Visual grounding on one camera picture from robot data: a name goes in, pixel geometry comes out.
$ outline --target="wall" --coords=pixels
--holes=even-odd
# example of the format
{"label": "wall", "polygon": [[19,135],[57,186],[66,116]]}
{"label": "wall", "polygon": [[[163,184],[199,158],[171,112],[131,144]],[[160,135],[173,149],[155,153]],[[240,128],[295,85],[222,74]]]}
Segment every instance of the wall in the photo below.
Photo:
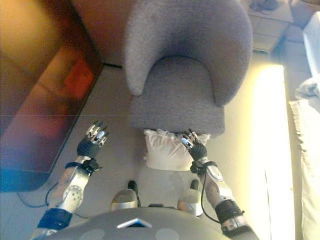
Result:
{"label": "wall", "polygon": [[71,0],[102,62],[122,64],[125,25],[136,0]]}

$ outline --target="gray armchair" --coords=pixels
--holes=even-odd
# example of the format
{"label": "gray armchair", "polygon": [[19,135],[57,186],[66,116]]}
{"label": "gray armchair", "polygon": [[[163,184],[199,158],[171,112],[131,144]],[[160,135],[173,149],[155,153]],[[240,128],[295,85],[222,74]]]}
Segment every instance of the gray armchair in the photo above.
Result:
{"label": "gray armchair", "polygon": [[222,134],[224,105],[251,54],[251,24],[237,0],[138,0],[124,45],[131,125]]}

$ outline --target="floor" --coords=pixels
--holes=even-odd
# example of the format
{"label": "floor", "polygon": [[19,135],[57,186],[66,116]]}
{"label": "floor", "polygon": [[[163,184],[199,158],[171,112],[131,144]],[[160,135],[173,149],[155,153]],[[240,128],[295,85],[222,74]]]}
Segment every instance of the floor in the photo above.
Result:
{"label": "floor", "polygon": [[[265,54],[254,53],[243,85],[236,97],[225,107],[225,133],[211,139],[207,144],[209,159],[217,162],[238,205],[245,210],[248,222],[261,240],[271,239],[270,202],[265,172],[268,162],[261,162],[253,155],[253,105],[257,94],[257,70],[269,62]],[[160,171],[146,167],[144,136],[128,123],[130,100],[123,70],[104,67],[51,177],[40,189],[21,193],[22,197],[30,204],[43,204],[48,189],[58,181],[64,165],[77,157],[77,145],[89,125],[95,120],[101,120],[108,124],[110,132],[105,146],[97,156],[103,169],[90,178],[83,203],[77,213],[90,217],[107,212],[113,196],[126,188],[129,180],[137,182],[142,206],[162,203],[175,207],[180,193],[189,187],[196,176],[189,171]],[[268,156],[277,154],[270,146],[265,146],[265,150],[266,153],[263,154]],[[207,202],[204,207],[209,215],[215,216]],[[45,208],[28,208],[22,204],[16,193],[1,193],[0,212],[0,238],[22,240],[27,239],[37,227]],[[71,225],[82,221],[84,220],[80,217],[74,216]],[[220,231],[220,225],[210,224]]]}

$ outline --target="white cabinet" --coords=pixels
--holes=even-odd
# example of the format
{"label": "white cabinet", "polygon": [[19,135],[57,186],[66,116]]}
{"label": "white cabinet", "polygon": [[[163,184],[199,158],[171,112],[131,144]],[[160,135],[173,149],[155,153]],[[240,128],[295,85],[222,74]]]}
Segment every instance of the white cabinet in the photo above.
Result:
{"label": "white cabinet", "polygon": [[252,11],[249,8],[251,0],[241,0],[240,2],[251,21],[253,49],[272,52],[293,22],[288,1],[278,1],[279,6],[273,11]]}

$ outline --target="power cord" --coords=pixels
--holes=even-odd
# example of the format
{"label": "power cord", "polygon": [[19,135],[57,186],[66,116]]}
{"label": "power cord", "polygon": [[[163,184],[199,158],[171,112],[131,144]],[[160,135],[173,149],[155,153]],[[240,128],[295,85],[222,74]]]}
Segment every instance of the power cord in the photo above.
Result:
{"label": "power cord", "polygon": [[206,180],[207,180],[207,169],[205,170],[204,172],[204,181],[203,181],[203,186],[202,186],[202,191],[201,191],[201,208],[202,208],[202,211],[204,213],[204,215],[206,215],[206,217],[218,224],[220,224],[220,222],[218,220],[215,220],[214,218],[210,217],[206,211],[205,211],[205,208],[204,208],[204,192],[205,192],[205,186],[206,186]]}
{"label": "power cord", "polygon": [[[29,203],[27,203],[27,202],[22,198],[22,196],[20,195],[19,192],[16,192],[16,194],[17,194],[18,198],[20,199],[20,201],[21,201],[26,207],[28,207],[28,208],[38,209],[38,208],[47,207],[47,206],[49,206],[49,202],[48,202],[49,194],[50,194],[50,192],[55,188],[55,186],[58,185],[58,183],[59,183],[59,182],[57,182],[56,184],[54,184],[54,185],[48,190],[48,192],[47,192],[46,195],[45,195],[45,199],[44,199],[45,204],[42,204],[42,205],[32,205],[32,204],[29,204]],[[78,216],[79,218],[88,219],[88,217],[86,217],[86,216],[81,216],[80,214],[78,214],[78,213],[76,213],[76,212],[74,212],[73,214],[76,215],[76,216]]]}

